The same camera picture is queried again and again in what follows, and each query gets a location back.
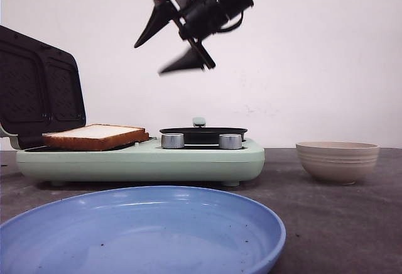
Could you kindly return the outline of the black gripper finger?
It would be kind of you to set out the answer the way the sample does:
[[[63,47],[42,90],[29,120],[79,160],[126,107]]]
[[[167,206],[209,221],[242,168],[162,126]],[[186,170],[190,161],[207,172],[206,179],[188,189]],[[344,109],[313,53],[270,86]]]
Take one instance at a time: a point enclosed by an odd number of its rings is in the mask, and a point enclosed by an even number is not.
[[[169,1],[154,0],[154,7],[146,27],[134,44],[140,47],[176,17],[176,9]]]
[[[181,70],[204,69],[204,63],[193,48],[189,48],[183,55],[163,67],[158,73],[166,74]]]

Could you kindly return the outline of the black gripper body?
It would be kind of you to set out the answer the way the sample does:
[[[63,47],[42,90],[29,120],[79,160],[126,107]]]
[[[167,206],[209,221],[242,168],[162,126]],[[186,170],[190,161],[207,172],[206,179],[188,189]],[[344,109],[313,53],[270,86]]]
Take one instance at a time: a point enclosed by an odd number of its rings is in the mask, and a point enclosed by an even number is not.
[[[230,27],[223,26],[237,15],[254,6],[253,0],[193,0],[185,9],[176,9],[176,17],[172,21],[178,27],[180,37],[189,42],[204,63],[204,68],[213,69],[215,62],[202,45],[206,37],[230,32],[242,23],[240,19]]]

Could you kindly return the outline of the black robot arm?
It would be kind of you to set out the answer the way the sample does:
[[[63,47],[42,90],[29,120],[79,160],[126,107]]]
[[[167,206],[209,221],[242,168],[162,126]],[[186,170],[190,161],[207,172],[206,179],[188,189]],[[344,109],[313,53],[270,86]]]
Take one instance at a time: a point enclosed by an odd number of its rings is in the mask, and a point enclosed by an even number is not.
[[[240,27],[244,11],[254,6],[253,0],[154,0],[147,25],[134,44],[140,47],[170,21],[190,48],[160,73],[188,69],[213,69],[215,62],[202,45],[202,40],[216,33],[227,33]]]

